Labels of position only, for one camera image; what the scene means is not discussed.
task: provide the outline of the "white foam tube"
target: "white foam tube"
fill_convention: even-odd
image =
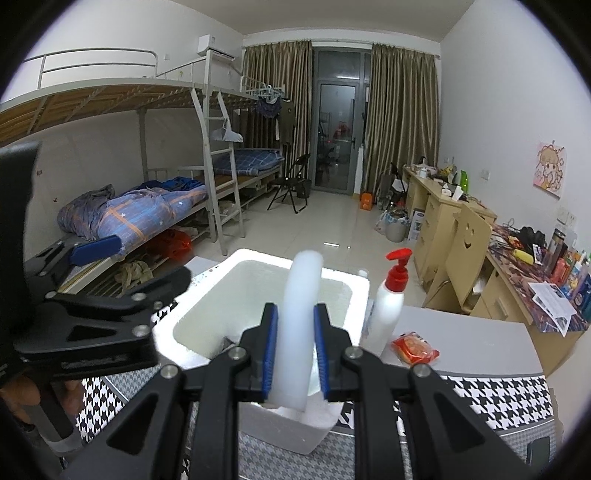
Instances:
[[[318,252],[300,252],[287,277],[268,398],[280,407],[306,409],[314,351],[314,306],[318,303],[322,264]]]

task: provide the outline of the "white styrofoam cooler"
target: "white styrofoam cooler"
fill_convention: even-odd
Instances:
[[[184,369],[198,367],[220,351],[224,337],[237,341],[244,330],[259,325],[265,303],[276,303],[281,314],[291,263],[241,249],[195,277],[177,298],[178,306],[154,328],[160,354]],[[354,345],[361,336],[368,295],[366,278],[322,269],[319,302],[326,303],[331,323],[346,329]],[[341,403],[324,401],[313,374],[305,412],[241,403],[239,427],[264,442],[308,454],[335,425],[341,409]]]

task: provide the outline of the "soap dispenser bottle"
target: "soap dispenser bottle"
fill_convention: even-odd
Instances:
[[[412,254],[409,248],[401,248],[386,255],[388,260],[398,260],[398,264],[390,269],[386,280],[379,286],[359,341],[360,347],[374,355],[382,354],[398,323],[408,282],[406,265]]]

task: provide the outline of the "bunk bed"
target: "bunk bed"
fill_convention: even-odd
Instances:
[[[154,64],[95,62],[64,65],[52,69],[45,67],[47,58],[51,56],[86,50],[123,50],[150,53],[154,56],[155,62]],[[267,98],[269,95],[280,95],[281,91],[273,89],[271,86],[264,86],[257,92],[256,89],[252,88],[252,85],[259,85],[260,82],[257,83],[256,80],[245,77],[241,79],[240,91],[223,89],[212,85],[211,67],[215,57],[215,51],[209,50],[204,57],[160,74],[158,73],[158,57],[154,52],[131,48],[63,50],[28,59],[26,61],[41,60],[37,89],[0,104],[0,147],[25,138],[27,135],[66,122],[105,113],[136,111],[139,117],[139,141],[144,181],[159,180],[159,174],[164,174],[165,178],[163,180],[168,180],[175,174],[177,176],[187,176],[189,179],[201,180],[204,191],[200,190],[198,195],[189,196],[191,200],[189,207],[185,206],[175,212],[175,215],[173,215],[174,223],[186,220],[206,209],[208,227],[202,229],[196,236],[206,232],[209,233],[212,242],[218,240],[222,254],[226,255],[228,250],[223,238],[223,225],[236,218],[241,235],[245,235],[242,221],[242,209],[245,205],[241,204],[240,190],[255,185],[257,182],[260,183],[276,177],[280,172],[282,158],[277,155],[275,162],[269,168],[260,168],[256,169],[256,171],[237,169],[235,149],[232,143],[229,143],[227,148],[221,150],[212,149],[210,145],[210,124],[219,125],[221,121],[224,125],[229,126],[231,124],[229,112],[253,108],[259,98],[257,93],[261,93],[263,98]],[[194,66],[200,62],[205,63],[204,83],[193,81]],[[97,64],[153,67],[154,76],[150,78],[81,80],[42,87],[43,76],[46,73]],[[186,69],[186,67],[190,68],[190,81],[170,80],[168,78],[171,72],[182,68]],[[203,137],[202,165],[148,168],[145,114],[147,110],[164,108],[190,108],[196,111]],[[222,114],[221,116],[212,116],[211,111],[220,111]],[[219,174],[215,172],[214,158],[220,158]],[[219,200],[232,195],[234,208],[224,215],[220,211]],[[168,221],[168,219],[167,221],[161,221],[161,231],[172,224],[172,221]],[[138,246],[157,234],[158,228],[152,228],[148,235],[142,235],[141,233],[138,235],[139,238],[134,238],[124,244],[124,248],[119,255],[82,268],[76,268],[64,282],[60,291],[69,293],[76,293],[83,289],[90,291],[91,286],[89,284],[94,283],[102,285],[100,294],[111,296],[121,294],[121,289],[113,288],[116,263],[124,256],[127,256],[128,260],[144,258],[145,253],[138,249]],[[63,240],[67,242],[82,241],[76,235],[67,235]],[[161,265],[165,260],[165,258],[154,259],[152,268]]]

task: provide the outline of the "metal bed ladder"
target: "metal bed ladder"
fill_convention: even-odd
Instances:
[[[240,203],[240,194],[238,189],[238,176],[236,174],[236,157],[234,156],[234,144],[232,142],[228,142],[228,147],[222,150],[213,150],[210,145],[209,141],[209,122],[210,121],[223,121],[227,128],[230,127],[230,117],[228,115],[228,109],[226,108],[226,104],[224,103],[223,96],[221,92],[217,93],[217,102],[219,104],[220,110],[222,111],[222,116],[212,117],[209,113],[209,85],[206,85],[204,97],[203,97],[203,107],[201,106],[201,102],[199,101],[199,96],[197,95],[197,90],[195,88],[191,89],[191,98],[193,100],[193,105],[195,106],[195,110],[197,111],[197,117],[199,118],[199,124],[201,125],[201,132],[203,134],[203,166],[204,166],[204,176],[205,176],[205,185],[207,186],[207,195],[211,201],[211,206],[213,209],[213,216],[215,219],[216,230],[217,230],[217,237],[219,238],[220,242],[220,249],[222,251],[222,255],[228,254],[228,248],[224,242],[224,233],[222,230],[222,226],[229,222],[231,219],[238,216],[238,225],[240,227],[240,236],[245,237],[244,232],[244,223],[242,220],[242,205]],[[213,156],[215,155],[222,155],[222,154],[230,154],[230,167],[232,170],[232,179],[228,180],[221,185],[216,185],[216,179],[213,172]],[[219,204],[217,202],[218,195],[219,196],[226,196],[231,192],[230,188],[234,192],[234,210],[226,215],[224,218],[220,215]],[[216,240],[215,232],[210,232],[212,236],[212,241]]]

